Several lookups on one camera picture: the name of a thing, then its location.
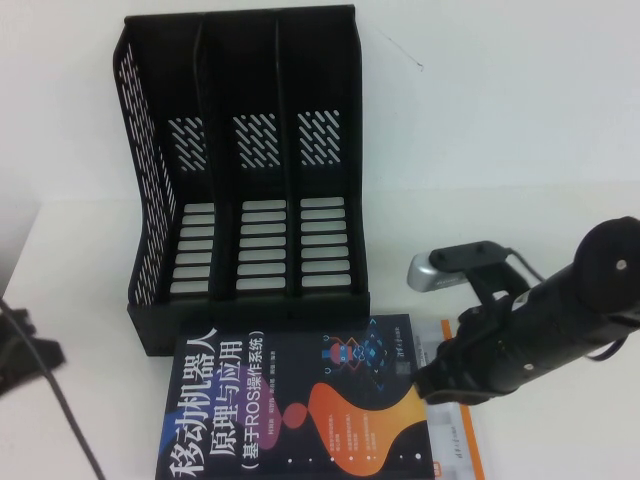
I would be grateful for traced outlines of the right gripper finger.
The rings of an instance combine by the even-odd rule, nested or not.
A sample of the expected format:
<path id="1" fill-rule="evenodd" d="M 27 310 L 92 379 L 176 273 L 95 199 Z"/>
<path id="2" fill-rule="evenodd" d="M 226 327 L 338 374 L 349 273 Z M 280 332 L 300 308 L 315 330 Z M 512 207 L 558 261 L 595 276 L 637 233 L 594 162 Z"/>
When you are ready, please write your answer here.
<path id="1" fill-rule="evenodd" d="M 428 405 L 479 405 L 489 400 L 487 392 L 463 380 L 450 362 L 439 357 L 413 373 L 412 383 L 418 396 Z"/>
<path id="2" fill-rule="evenodd" d="M 486 307 L 476 306 L 458 317 L 458 329 L 449 340 L 437 347 L 437 359 L 476 360 L 488 352 L 489 313 Z"/>

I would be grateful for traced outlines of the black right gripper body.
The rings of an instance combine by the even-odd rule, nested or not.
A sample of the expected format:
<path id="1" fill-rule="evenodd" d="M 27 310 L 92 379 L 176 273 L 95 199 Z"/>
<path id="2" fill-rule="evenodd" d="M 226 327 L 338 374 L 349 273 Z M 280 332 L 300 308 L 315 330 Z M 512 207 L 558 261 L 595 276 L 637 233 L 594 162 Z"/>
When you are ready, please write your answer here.
<path id="1" fill-rule="evenodd" d="M 505 296 L 467 311 L 467 379 L 475 401 L 505 396 L 550 372 L 550 300 Z"/>

